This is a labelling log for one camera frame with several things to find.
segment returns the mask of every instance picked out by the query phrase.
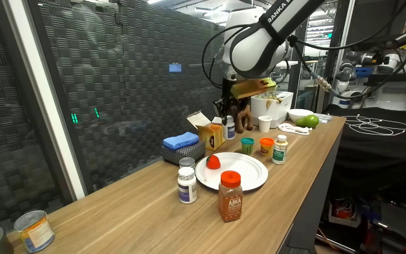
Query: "tin can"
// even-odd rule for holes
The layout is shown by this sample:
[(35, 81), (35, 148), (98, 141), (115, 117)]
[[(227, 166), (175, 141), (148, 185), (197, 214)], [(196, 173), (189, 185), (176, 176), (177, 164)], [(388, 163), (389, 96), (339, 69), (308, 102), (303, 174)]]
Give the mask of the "tin can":
[(28, 212), (19, 217), (13, 225), (20, 233), (27, 253), (45, 249), (54, 240), (54, 232), (48, 222), (47, 213), (42, 210)]

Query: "checkered wall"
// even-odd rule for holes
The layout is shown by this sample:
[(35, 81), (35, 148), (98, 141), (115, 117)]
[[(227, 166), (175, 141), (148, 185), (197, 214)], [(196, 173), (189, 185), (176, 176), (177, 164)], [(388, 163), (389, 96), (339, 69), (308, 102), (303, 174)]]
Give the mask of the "checkered wall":
[[(221, 92), (204, 77), (201, 56), (219, 26), (141, 0), (119, 0), (118, 10), (90, 2), (40, 2), (96, 188), (159, 158), (164, 138), (195, 132), (188, 114), (201, 109), (212, 119), (212, 101)], [(220, 37), (209, 47), (206, 63), (221, 42)], [(169, 72), (172, 63), (181, 64), (182, 72)], [(218, 82), (220, 71), (216, 65)]]
[(0, 222), (59, 197), (0, 43)]

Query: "blue sponge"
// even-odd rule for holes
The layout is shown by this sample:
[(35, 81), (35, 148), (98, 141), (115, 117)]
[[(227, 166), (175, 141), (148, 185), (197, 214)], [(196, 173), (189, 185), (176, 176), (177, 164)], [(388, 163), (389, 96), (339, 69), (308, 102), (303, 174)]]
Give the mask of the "blue sponge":
[(177, 150), (179, 148), (193, 145), (197, 142), (198, 135), (195, 135), (192, 132), (186, 132), (176, 137), (168, 137), (164, 139), (164, 146), (172, 150)]

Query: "orange lid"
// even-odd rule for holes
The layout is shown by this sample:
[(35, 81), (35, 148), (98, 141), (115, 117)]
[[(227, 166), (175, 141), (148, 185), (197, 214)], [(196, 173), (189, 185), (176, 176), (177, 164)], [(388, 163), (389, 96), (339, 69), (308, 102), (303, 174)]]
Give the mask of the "orange lid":
[(240, 185), (240, 175), (235, 171), (225, 171), (220, 175), (220, 182), (228, 188), (236, 188)]
[(272, 146), (275, 140), (269, 137), (263, 137), (259, 140), (259, 142), (265, 146)]

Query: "white paper plate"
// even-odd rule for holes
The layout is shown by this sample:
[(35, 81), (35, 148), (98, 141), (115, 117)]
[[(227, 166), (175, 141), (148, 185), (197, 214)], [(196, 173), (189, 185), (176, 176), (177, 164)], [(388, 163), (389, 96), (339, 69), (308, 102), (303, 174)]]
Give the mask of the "white paper plate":
[(219, 190), (220, 175), (222, 172), (232, 170), (240, 174), (240, 186), (242, 190), (258, 188), (266, 182), (269, 172), (261, 161), (240, 153), (217, 153), (214, 154), (220, 160), (219, 169), (208, 169), (206, 159), (203, 158), (195, 167), (195, 175), (200, 183)]

